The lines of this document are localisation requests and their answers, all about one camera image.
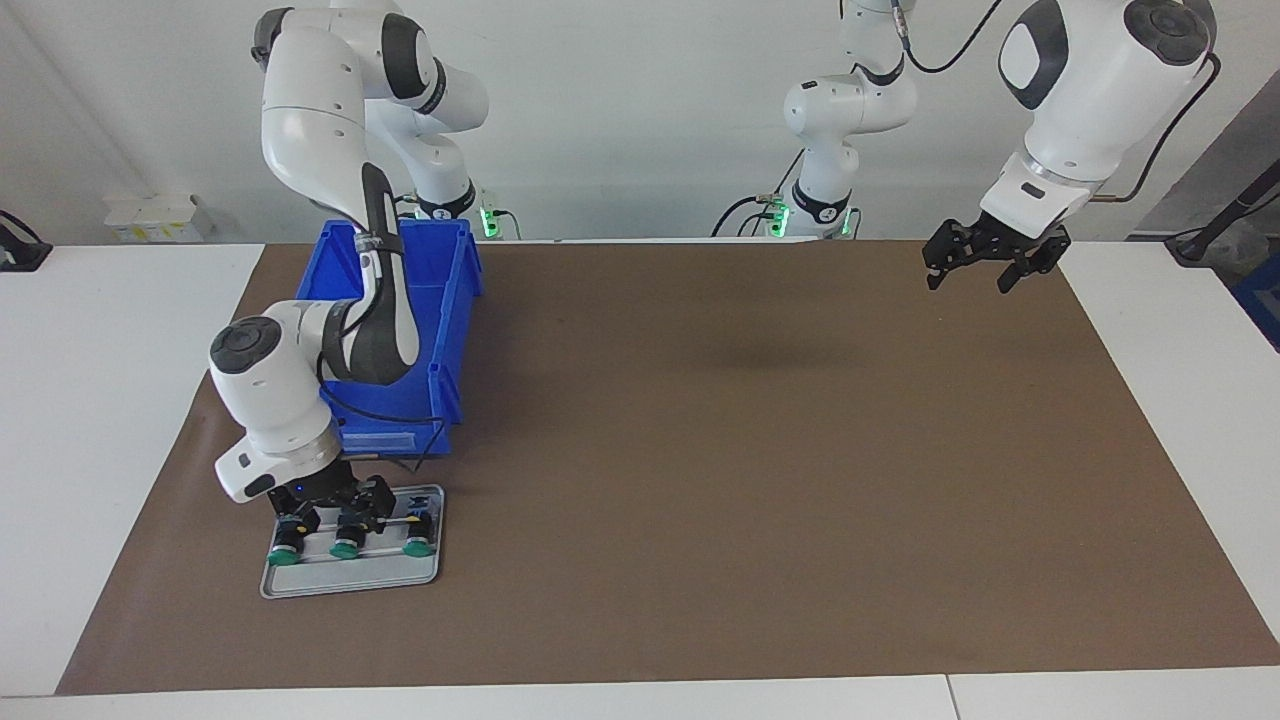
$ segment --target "blue plastic bin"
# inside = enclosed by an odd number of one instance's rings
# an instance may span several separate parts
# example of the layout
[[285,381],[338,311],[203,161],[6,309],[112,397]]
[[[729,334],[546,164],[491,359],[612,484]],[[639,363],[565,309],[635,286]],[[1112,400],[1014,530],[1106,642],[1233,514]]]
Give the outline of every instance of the blue plastic bin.
[[1253,270],[1244,282],[1231,288],[1231,295],[1280,351],[1280,255]]
[[[298,287],[300,300],[347,300],[364,293],[355,228],[346,220],[325,223],[311,263]],[[389,386],[329,382],[343,402],[376,415],[445,418],[431,455],[445,455],[449,427],[462,421],[462,346],[471,323],[471,304],[484,293],[480,256],[465,220],[402,220],[404,273],[410,304],[421,341],[417,363]],[[333,406],[348,454],[419,456],[426,452],[438,424],[372,420]]]

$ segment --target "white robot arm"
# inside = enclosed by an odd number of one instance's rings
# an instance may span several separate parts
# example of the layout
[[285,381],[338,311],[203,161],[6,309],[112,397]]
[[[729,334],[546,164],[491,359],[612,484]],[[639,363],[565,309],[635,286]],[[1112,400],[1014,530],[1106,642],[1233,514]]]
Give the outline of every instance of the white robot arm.
[[980,260],[1012,263],[1001,292],[1051,272],[1070,245],[1062,222],[1094,199],[1207,64],[1216,73],[1215,31],[1207,0],[1037,0],[1000,54],[1005,85],[1034,122],[982,199],[980,218],[947,220],[925,246],[929,287]]
[[420,197],[461,214],[475,196],[461,154],[434,145],[438,160],[426,167],[433,145],[422,137],[477,127],[488,96],[474,76],[436,60],[390,3],[273,10],[253,56],[266,70],[264,158],[288,187],[351,219],[364,284],[358,300],[278,302],[232,323],[210,348],[214,384],[246,430],[218,460],[219,480],[237,502],[271,500],[280,519],[273,559],[288,562],[315,530],[314,507],[340,507],[355,528],[380,532],[394,505],[380,478],[356,480],[320,398],[324,377],[390,384],[420,350],[396,199],[369,161],[366,120],[401,152]]
[[[786,190],[787,234],[841,232],[858,173],[852,135],[901,127],[915,114],[915,82],[890,0],[842,0],[841,41],[856,63],[847,76],[803,82],[786,97],[787,127],[804,143],[800,178]],[[915,0],[905,0],[910,12]]]

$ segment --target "brown mat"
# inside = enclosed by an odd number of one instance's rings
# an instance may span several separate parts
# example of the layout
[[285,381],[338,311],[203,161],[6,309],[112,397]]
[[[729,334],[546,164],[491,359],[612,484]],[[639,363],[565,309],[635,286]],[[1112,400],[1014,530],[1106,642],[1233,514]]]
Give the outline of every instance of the brown mat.
[[[270,247],[241,313],[308,251]],[[206,382],[60,693],[1280,664],[1060,274],[929,293],[916,243],[483,256],[467,425],[425,470],[442,577],[259,598],[270,507],[221,495],[239,429]]]

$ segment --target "gray tray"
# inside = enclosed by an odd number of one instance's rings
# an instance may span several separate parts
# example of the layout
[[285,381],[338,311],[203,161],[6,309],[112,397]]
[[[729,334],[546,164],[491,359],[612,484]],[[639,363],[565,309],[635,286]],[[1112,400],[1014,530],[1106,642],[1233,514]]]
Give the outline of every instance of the gray tray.
[[[444,551],[444,488],[440,486],[412,486],[392,488],[396,495],[396,510],[381,534],[369,533],[360,557],[338,560],[329,555],[338,530],[338,511],[319,509],[320,528],[307,536],[302,557],[296,565],[274,568],[270,564],[262,570],[262,597],[280,600],[287,597],[307,597],[339,592],[371,591],[421,585],[435,579],[440,568],[440,553]],[[410,557],[401,551],[408,537],[410,498],[429,497],[431,519],[435,520],[435,547],[431,557]],[[274,539],[275,528],[271,534]]]

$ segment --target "white wall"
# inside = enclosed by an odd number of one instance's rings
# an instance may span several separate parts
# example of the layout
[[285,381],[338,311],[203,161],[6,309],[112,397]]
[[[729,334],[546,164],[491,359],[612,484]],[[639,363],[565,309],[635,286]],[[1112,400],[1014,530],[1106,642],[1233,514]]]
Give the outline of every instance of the white wall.
[[[198,195],[228,240],[314,237],[323,214],[270,176],[257,142],[262,79],[248,45],[259,15],[278,1],[5,3],[148,186]],[[995,69],[1004,28],[1028,4],[1002,8],[955,70],[919,79],[910,126],[858,141],[865,237],[923,237],[947,217],[973,219],[1029,123]],[[772,190],[794,155],[781,115],[787,88],[847,70],[829,0],[402,5],[440,56],[489,86],[490,122],[458,141],[476,179],[536,237],[705,234],[732,200]],[[925,61],[948,56],[986,6],[920,3],[918,53]],[[1175,136],[1144,197],[1091,209],[1076,237],[1128,234],[1280,67],[1280,4],[1224,1],[1219,15],[1220,86]],[[0,202],[67,232],[63,240],[104,240],[93,195],[115,181],[81,163],[77,138],[55,128],[58,110],[24,92],[31,82],[5,54],[0,47]],[[17,120],[10,97],[32,105]],[[1140,154],[1117,186],[1132,181]]]

